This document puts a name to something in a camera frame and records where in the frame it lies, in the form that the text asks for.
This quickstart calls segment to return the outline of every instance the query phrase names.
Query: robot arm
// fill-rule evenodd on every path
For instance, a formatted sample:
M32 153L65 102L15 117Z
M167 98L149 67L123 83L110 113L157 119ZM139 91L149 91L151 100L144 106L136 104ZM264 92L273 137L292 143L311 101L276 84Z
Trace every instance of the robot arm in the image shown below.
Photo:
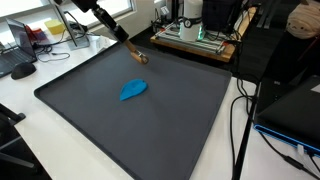
M129 35L125 30L117 24L114 19L108 14L106 10L101 8L97 4L97 0L71 0L82 12L87 12L92 10L96 18L109 28L112 35L119 40L121 43L124 43L129 51L131 56L141 64L147 64L149 59L146 55L138 51L135 46L128 40ZM54 0L57 5L61 5L65 0Z

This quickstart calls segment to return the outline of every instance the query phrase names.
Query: keyboard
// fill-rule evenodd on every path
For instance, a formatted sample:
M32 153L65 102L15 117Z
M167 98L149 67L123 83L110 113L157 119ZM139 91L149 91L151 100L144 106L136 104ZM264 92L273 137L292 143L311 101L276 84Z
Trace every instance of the keyboard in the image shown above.
M13 68L22 62L34 62L35 58L29 54L15 49L0 55L0 78L11 73Z

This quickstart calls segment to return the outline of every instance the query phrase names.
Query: black tray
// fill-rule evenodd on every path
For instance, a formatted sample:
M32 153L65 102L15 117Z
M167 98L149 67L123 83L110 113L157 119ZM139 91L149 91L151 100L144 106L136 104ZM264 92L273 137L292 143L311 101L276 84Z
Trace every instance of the black tray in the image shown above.
M141 65L116 44L35 90L135 179L189 179L214 123L231 73L138 47ZM122 86L148 89L120 101Z

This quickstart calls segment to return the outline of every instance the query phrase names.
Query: mouse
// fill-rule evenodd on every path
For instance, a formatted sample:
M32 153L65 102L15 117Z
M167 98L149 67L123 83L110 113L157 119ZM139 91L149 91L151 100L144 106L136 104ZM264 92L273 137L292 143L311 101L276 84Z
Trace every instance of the mouse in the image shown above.
M17 64L13 68L11 72L11 78L14 80L22 79L34 73L35 71L36 71L36 67L32 63L23 62L23 63Z

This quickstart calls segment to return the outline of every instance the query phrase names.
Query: wall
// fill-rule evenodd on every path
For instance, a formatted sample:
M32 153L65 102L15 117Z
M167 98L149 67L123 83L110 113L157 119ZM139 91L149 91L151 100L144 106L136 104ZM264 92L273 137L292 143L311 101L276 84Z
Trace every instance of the wall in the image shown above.
M134 11L115 20L131 38L151 26L151 20L154 20L155 7L159 8L159 11L164 4L165 0L156 1L156 3L154 0L134 0ZM108 29L103 25L99 25L90 31L112 38Z

